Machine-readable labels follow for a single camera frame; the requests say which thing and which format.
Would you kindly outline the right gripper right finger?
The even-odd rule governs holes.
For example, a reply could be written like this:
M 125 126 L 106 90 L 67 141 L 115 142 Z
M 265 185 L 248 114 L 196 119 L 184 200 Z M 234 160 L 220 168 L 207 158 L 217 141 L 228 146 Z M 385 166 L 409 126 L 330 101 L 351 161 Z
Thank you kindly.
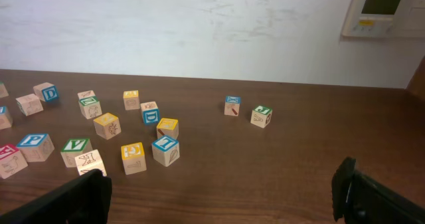
M 424 209 L 356 169 L 347 157 L 331 180 L 335 221 L 346 224 L 424 224 Z

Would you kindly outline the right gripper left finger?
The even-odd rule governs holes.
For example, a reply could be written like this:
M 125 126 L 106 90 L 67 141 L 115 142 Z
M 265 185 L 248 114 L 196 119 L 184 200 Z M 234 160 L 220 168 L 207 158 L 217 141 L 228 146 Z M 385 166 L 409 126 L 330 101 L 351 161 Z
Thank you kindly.
M 20 208 L 2 223 L 107 223 L 112 179 L 93 169 Z

